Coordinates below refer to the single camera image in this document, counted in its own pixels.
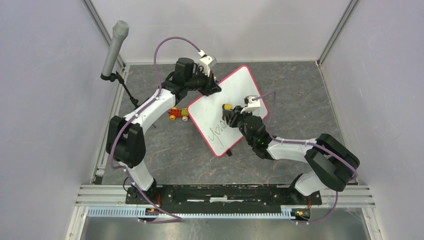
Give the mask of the yellow bone-shaped eraser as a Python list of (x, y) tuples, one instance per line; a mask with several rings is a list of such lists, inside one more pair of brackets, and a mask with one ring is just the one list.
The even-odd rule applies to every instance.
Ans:
[(225, 111), (230, 111), (232, 109), (232, 105), (229, 103), (225, 103), (222, 105), (222, 109)]

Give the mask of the pink framed whiteboard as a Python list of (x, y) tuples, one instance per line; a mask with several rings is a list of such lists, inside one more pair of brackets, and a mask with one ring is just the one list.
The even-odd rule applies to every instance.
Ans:
[(187, 106), (188, 115), (216, 157), (224, 156), (243, 135), (227, 124), (226, 110), (247, 104), (245, 98), (261, 92), (248, 66), (242, 65), (218, 83), (220, 92), (200, 96)]

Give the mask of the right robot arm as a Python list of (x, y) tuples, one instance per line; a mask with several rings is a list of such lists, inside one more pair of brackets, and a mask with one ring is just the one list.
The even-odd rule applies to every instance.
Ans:
[(360, 160), (330, 134), (306, 140), (276, 137), (267, 131), (261, 117), (239, 105), (224, 104), (222, 119), (239, 130), (259, 158), (298, 161), (311, 167), (310, 172), (300, 174), (290, 185), (288, 196), (295, 204), (302, 204), (312, 193), (325, 188), (342, 192), (357, 178)]

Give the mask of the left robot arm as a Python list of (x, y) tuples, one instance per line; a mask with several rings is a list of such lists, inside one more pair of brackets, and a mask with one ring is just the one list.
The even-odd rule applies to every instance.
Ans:
[(176, 106), (189, 91), (209, 96), (221, 91), (211, 67), (215, 57), (203, 55), (198, 63), (181, 57), (171, 72), (159, 85), (158, 90), (141, 106), (124, 117), (114, 116), (109, 121), (106, 152), (112, 169), (123, 169), (138, 189), (138, 197), (145, 204), (153, 203), (157, 190), (152, 187), (155, 179), (144, 162), (146, 155), (145, 133), (166, 111)]

